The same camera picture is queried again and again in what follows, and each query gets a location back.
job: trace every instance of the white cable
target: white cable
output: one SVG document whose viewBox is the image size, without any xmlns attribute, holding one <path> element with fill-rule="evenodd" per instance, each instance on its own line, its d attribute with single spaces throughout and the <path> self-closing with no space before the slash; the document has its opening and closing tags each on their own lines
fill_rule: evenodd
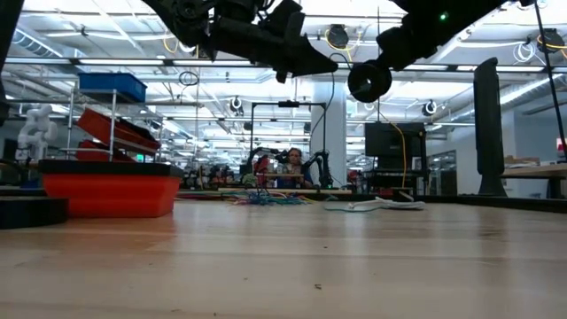
<svg viewBox="0 0 567 319">
<path fill-rule="evenodd" d="M 402 194 L 402 196 L 404 196 L 404 197 L 408 196 L 408 198 L 413 200 L 413 198 L 411 196 L 407 195 L 407 194 L 405 194 L 405 195 Z M 369 200 L 369 201 L 358 202 L 358 203 L 348 203 L 348 209 L 354 210 L 357 206 L 368 206 L 368 205 L 374 205 L 374 204 L 377 204 L 379 208 L 383 208 L 383 209 L 407 209 L 407 210 L 424 210 L 425 209 L 425 203 L 422 202 L 422 201 L 418 201 L 418 202 L 415 202 L 415 201 L 395 202 L 393 200 L 383 199 L 383 198 L 380 198 L 378 196 L 376 197 L 375 200 Z"/>
<path fill-rule="evenodd" d="M 516 63 L 527 63 L 531 61 L 533 58 L 538 59 L 541 64 L 545 65 L 546 63 L 538 56 L 537 48 L 533 43 L 520 43 L 514 50 L 512 51 L 512 55 L 516 59 Z"/>
</svg>

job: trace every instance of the ceiling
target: ceiling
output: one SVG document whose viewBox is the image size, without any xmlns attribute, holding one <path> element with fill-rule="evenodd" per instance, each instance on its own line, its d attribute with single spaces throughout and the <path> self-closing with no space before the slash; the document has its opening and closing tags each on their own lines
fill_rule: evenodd
<svg viewBox="0 0 567 319">
<path fill-rule="evenodd" d="M 302 32 L 307 34 L 311 44 L 327 56 L 335 52 L 324 37 L 317 36 L 324 35 L 330 24 L 344 24 L 351 37 L 353 62 L 376 58 L 378 48 L 375 38 L 378 32 L 398 26 L 405 14 L 386 0 L 327 0 L 325 5 L 320 0 L 299 2 L 307 14 Z M 547 0 L 541 7 L 546 27 L 557 28 L 560 35 L 565 35 L 564 1 Z M 27 0 L 19 20 L 19 30 L 41 41 L 51 51 L 33 53 L 29 48 L 13 44 L 9 53 L 11 57 L 38 57 L 38 52 L 53 57 L 55 51 L 59 56 L 68 58 L 192 58 L 141 0 Z M 496 57 L 504 66 L 543 66 L 543 55 L 537 50 L 531 52 L 533 42 L 520 47 L 527 36 L 534 39 L 538 34 L 533 8 L 507 4 L 457 35 L 439 48 L 436 55 L 416 63 L 474 66 Z M 219 59 L 238 57 L 221 54 Z M 567 66 L 561 51 L 552 54 L 551 59 L 554 66 Z M 326 74 L 291 79 L 280 84 L 272 70 L 252 66 L 83 66 L 79 69 L 75 66 L 7 65 L 2 76 L 12 97 L 61 100 L 68 99 L 76 81 L 75 74 L 81 70 L 131 72 L 142 79 L 148 86 L 147 99 L 158 104 L 150 106 L 145 116 L 157 114 L 173 118 L 167 126 L 170 129 L 164 131 L 168 134 L 167 139 L 171 139 L 168 148 L 184 151 L 172 153 L 172 161 L 199 159 L 223 161 L 234 166 L 249 152 L 249 141 L 246 140 L 249 133 L 244 130 L 242 120 L 230 110 L 234 97 L 238 96 L 243 102 L 244 118 L 248 119 L 251 102 L 312 101 L 313 83 L 331 80 Z M 178 82 L 179 73 L 190 70 L 199 75 L 200 83 L 185 87 Z M 335 74 L 336 85 L 342 88 L 346 76 L 347 71 L 338 71 Z M 407 71 L 393 76 L 392 89 L 380 101 L 380 112 L 389 120 L 447 122 L 453 119 L 454 114 L 470 108 L 472 73 Z M 501 74 L 501 87 L 520 88 L 543 78 L 545 75 L 542 73 Z M 430 100 L 442 106 L 432 118 L 422 115 L 422 105 Z M 180 102 L 196 102 L 202 107 L 179 105 Z M 363 154 L 361 121 L 375 121 L 377 105 L 356 103 L 350 97 L 346 105 L 347 135 L 350 138 L 348 159 L 354 165 L 354 161 Z M 522 112 L 529 111 L 530 106 L 527 109 L 526 104 L 519 106 L 522 106 Z M 137 114 L 138 117 L 139 111 L 137 108 L 120 110 L 124 116 Z M 262 106 L 255 110 L 255 116 L 259 119 L 296 121 L 262 122 L 261 126 L 255 126 L 254 133 L 262 146 L 285 148 L 297 145 L 308 152 L 308 136 L 303 137 L 304 123 L 310 122 L 308 107 L 281 109 Z M 443 138 L 451 129 L 454 127 L 437 128 L 431 136 Z M 186 143 L 187 135 L 194 136 L 190 144 Z"/>
</svg>

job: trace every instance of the black stand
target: black stand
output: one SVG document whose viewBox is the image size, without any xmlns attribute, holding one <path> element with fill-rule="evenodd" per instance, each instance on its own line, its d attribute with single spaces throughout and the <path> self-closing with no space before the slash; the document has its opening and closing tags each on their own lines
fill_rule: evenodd
<svg viewBox="0 0 567 319">
<path fill-rule="evenodd" d="M 475 134 L 477 171 L 482 175 L 478 195 L 506 197 L 500 176 L 504 173 L 500 84 L 497 58 L 490 58 L 475 70 Z"/>
</svg>

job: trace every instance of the ventilation duct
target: ventilation duct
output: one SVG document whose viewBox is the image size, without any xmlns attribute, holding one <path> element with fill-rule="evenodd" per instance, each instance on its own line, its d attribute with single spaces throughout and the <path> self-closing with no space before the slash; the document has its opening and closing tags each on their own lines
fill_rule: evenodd
<svg viewBox="0 0 567 319">
<path fill-rule="evenodd" d="M 567 75 L 555 74 L 553 79 L 557 90 L 567 86 Z M 527 82 L 523 85 L 510 85 L 500 91 L 501 111 L 504 113 L 518 106 L 545 97 L 550 93 L 549 79 L 547 77 L 545 79 Z M 472 114 L 474 114 L 474 105 L 475 104 L 473 102 L 464 106 L 462 109 L 465 111 L 452 116 L 450 121 L 471 120 Z"/>
<path fill-rule="evenodd" d="M 88 58 L 82 51 L 67 47 L 65 45 L 54 43 L 51 40 L 37 34 L 35 31 L 18 25 L 12 36 L 12 45 L 29 51 L 33 55 L 40 58 Z M 79 72 L 88 72 L 87 66 L 54 66 L 63 73 L 77 74 Z"/>
</svg>

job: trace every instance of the black tray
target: black tray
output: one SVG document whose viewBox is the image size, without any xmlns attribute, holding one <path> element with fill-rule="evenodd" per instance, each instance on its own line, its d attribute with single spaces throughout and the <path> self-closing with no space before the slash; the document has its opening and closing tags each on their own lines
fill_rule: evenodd
<svg viewBox="0 0 567 319">
<path fill-rule="evenodd" d="M 0 197 L 0 230 L 66 222 L 67 206 L 66 199 L 31 196 Z"/>
<path fill-rule="evenodd" d="M 183 178 L 183 170 L 179 167 L 156 163 L 46 159 L 40 160 L 39 171 L 43 174 L 145 175 Z"/>
</svg>

